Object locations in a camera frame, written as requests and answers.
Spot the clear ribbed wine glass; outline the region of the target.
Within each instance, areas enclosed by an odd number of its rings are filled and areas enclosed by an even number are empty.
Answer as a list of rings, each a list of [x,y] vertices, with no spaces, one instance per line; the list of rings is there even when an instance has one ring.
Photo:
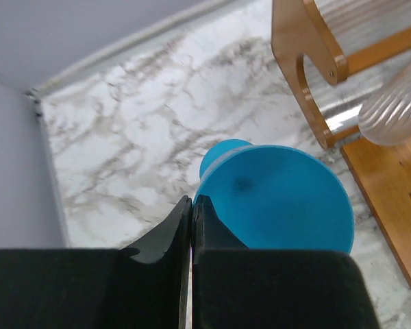
[[[398,145],[411,137],[411,63],[364,102],[358,127],[377,145]]]

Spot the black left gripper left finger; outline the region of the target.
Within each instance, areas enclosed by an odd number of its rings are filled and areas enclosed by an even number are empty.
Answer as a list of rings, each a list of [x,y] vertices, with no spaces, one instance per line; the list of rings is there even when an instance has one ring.
[[[0,249],[0,328],[183,328],[191,213],[122,249]]]

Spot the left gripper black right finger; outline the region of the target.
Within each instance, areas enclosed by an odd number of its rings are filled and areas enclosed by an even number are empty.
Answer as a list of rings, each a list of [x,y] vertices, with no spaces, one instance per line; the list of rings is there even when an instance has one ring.
[[[192,215],[193,328],[378,328],[342,252],[249,249],[200,196]]]

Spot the wooden rack base board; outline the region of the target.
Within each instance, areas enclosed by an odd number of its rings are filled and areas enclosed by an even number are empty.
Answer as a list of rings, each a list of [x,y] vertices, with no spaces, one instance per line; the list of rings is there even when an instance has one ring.
[[[411,139],[384,147],[361,138],[342,154],[411,287]]]

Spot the wooden shelf rack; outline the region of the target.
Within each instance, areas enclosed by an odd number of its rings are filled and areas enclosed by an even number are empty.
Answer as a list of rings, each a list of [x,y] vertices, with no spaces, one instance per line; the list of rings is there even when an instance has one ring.
[[[411,63],[411,1],[274,1],[273,55],[324,148]]]

